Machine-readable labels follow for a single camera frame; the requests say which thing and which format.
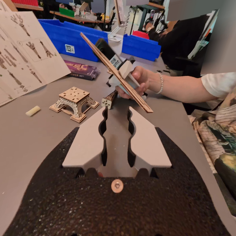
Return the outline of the tagged blue storage bin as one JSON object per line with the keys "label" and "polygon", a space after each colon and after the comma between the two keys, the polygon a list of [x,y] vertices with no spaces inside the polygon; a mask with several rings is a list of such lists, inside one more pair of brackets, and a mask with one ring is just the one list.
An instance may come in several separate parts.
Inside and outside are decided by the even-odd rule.
{"label": "tagged blue storage bin", "polygon": [[80,36],[82,32],[93,44],[103,38],[108,43],[108,34],[94,28],[77,25],[70,22],[60,22],[58,19],[38,20],[50,38],[57,51],[64,55],[98,62],[93,50]]}

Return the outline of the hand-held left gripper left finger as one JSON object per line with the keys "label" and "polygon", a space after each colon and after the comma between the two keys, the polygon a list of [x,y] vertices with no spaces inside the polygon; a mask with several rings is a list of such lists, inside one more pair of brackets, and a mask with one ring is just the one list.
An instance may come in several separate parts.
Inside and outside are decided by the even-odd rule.
{"label": "hand-held left gripper left finger", "polygon": [[106,166],[107,146],[104,133],[108,108],[103,107],[79,126],[78,132],[62,163],[64,168],[98,169]]}

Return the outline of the wooden tower spire model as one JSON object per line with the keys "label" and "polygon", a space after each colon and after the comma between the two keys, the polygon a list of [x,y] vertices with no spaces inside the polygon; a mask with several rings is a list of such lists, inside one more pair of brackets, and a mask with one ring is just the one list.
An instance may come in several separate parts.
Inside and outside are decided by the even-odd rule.
{"label": "wooden tower spire model", "polygon": [[112,93],[102,98],[101,106],[111,109],[114,104],[114,100],[117,98],[117,95],[118,95],[117,90],[114,90]]}

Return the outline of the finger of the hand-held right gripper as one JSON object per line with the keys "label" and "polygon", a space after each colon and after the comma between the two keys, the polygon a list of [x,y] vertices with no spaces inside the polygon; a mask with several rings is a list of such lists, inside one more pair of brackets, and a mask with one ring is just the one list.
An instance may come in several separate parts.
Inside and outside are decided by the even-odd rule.
{"label": "finger of the hand-held right gripper", "polygon": [[120,76],[123,79],[126,79],[126,77],[128,76],[129,78],[133,79],[133,76],[131,74],[131,71],[133,70],[133,65],[131,63],[131,61],[127,60],[118,70]]}
{"label": "finger of the hand-held right gripper", "polygon": [[108,86],[109,87],[116,87],[116,86],[118,86],[120,88],[122,87],[120,81],[116,78],[115,75],[111,75],[109,77],[109,79],[108,79]]}

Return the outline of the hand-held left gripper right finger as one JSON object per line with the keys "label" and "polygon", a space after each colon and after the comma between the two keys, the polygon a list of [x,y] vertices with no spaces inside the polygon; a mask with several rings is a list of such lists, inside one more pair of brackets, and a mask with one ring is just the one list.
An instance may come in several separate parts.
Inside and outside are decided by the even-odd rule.
{"label": "hand-held left gripper right finger", "polygon": [[128,108],[127,160],[129,166],[137,171],[146,169],[149,174],[153,168],[170,168],[171,161],[157,133],[156,127],[132,107]]}

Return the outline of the wooden workbench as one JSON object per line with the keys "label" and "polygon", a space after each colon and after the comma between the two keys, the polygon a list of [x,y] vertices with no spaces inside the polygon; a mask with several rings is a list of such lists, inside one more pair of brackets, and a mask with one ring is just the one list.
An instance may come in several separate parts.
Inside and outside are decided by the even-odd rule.
{"label": "wooden workbench", "polygon": [[91,20],[91,19],[86,19],[86,18],[82,18],[79,16],[71,17],[71,16],[63,15],[60,12],[56,12],[56,11],[50,11],[50,14],[53,14],[55,16],[64,17],[64,18],[67,18],[67,19],[70,19],[73,21],[77,21],[77,22],[104,23],[104,21],[102,21],[102,20]]}

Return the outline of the paper instruction sheet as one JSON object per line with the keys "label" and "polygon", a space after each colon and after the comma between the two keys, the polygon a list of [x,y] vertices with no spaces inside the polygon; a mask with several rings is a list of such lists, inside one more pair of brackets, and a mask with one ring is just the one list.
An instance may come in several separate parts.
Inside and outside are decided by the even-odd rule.
{"label": "paper instruction sheet", "polygon": [[31,11],[0,1],[0,106],[70,74]]}

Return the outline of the purple puzzle box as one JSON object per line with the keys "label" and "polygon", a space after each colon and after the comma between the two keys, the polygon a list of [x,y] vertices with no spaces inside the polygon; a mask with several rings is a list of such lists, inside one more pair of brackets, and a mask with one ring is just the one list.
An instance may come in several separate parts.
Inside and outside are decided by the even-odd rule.
{"label": "purple puzzle box", "polygon": [[74,78],[93,81],[100,74],[100,69],[98,69],[97,67],[89,66],[87,64],[71,62],[67,60],[64,60],[64,62],[71,72],[69,76],[72,76]]}

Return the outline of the person's right hand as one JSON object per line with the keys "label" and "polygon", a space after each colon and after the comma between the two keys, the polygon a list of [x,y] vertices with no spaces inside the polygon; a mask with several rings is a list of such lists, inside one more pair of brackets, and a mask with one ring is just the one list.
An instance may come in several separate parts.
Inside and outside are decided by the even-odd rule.
{"label": "person's right hand", "polygon": [[156,94],[160,94],[163,91],[164,80],[159,72],[154,73],[141,66],[137,66],[131,74],[140,85],[135,89],[140,96],[143,96],[146,90],[151,90]]}

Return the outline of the pale wax stick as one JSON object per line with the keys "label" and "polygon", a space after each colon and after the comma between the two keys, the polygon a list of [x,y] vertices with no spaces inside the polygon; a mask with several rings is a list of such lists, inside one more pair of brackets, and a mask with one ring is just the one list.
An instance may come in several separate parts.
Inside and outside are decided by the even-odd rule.
{"label": "pale wax stick", "polygon": [[25,114],[26,114],[26,116],[31,117],[31,116],[35,115],[37,112],[39,112],[40,110],[41,109],[39,106],[35,106],[32,109],[30,109],[29,111],[27,111]]}

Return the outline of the wooden parts sheet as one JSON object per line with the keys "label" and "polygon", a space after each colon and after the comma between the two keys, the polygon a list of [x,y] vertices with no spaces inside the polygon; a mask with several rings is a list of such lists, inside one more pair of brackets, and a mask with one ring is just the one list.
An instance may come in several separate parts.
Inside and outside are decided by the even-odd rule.
{"label": "wooden parts sheet", "polygon": [[153,113],[153,110],[147,105],[143,98],[128,84],[120,75],[120,72],[112,65],[108,58],[81,32],[80,36],[87,42],[93,52],[99,57],[103,64],[113,73],[119,80],[120,84],[125,88],[129,95],[138,103],[138,105],[147,113]]}

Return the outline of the grey desk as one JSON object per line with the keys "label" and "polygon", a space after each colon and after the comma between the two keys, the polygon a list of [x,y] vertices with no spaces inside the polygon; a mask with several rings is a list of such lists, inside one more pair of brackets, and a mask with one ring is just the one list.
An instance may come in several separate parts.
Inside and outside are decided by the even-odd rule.
{"label": "grey desk", "polygon": [[[75,86],[90,92],[98,102],[111,93],[106,85],[106,67],[81,58],[61,54],[72,62],[89,64],[101,70],[95,81],[64,77],[39,88],[0,108],[0,235],[2,236],[18,210],[23,194],[46,156],[62,141],[78,123],[69,115],[55,113],[49,107],[57,101],[58,95]],[[101,168],[106,177],[132,177],[137,171],[127,162],[128,132],[127,108],[132,106],[143,117],[165,134],[190,158],[211,194],[214,206],[232,236],[236,235],[236,221],[226,206],[223,195],[205,159],[203,151],[190,125],[181,102],[173,101],[148,91],[148,105],[154,111],[146,114],[130,100],[118,99],[108,112],[107,139],[108,162]],[[26,116],[35,106],[40,111]]]}

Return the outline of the wooden tower base model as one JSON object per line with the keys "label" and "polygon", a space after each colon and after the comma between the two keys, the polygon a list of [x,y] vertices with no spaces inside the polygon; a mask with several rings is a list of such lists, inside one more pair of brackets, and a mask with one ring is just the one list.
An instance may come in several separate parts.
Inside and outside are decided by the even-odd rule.
{"label": "wooden tower base model", "polygon": [[90,97],[90,93],[77,87],[72,87],[59,94],[58,101],[49,107],[50,110],[70,115],[70,119],[81,123],[86,118],[86,112],[97,108],[99,102]]}

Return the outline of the green storage bin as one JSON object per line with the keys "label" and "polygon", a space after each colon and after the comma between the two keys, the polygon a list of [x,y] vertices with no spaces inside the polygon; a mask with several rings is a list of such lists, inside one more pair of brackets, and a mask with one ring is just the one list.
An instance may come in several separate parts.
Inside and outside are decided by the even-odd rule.
{"label": "green storage bin", "polygon": [[60,12],[60,14],[62,14],[64,16],[75,17],[75,12],[73,10],[69,10],[69,9],[60,7],[59,12]]}

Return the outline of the red storage bin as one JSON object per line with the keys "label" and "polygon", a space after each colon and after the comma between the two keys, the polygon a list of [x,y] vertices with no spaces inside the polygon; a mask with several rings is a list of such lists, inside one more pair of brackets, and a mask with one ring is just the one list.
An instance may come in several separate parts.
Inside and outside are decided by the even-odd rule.
{"label": "red storage bin", "polygon": [[30,5],[30,6],[39,6],[38,0],[12,0],[13,3]]}
{"label": "red storage bin", "polygon": [[146,32],[142,32],[142,31],[133,31],[132,35],[140,37],[140,38],[144,38],[144,39],[149,39],[149,36]]}

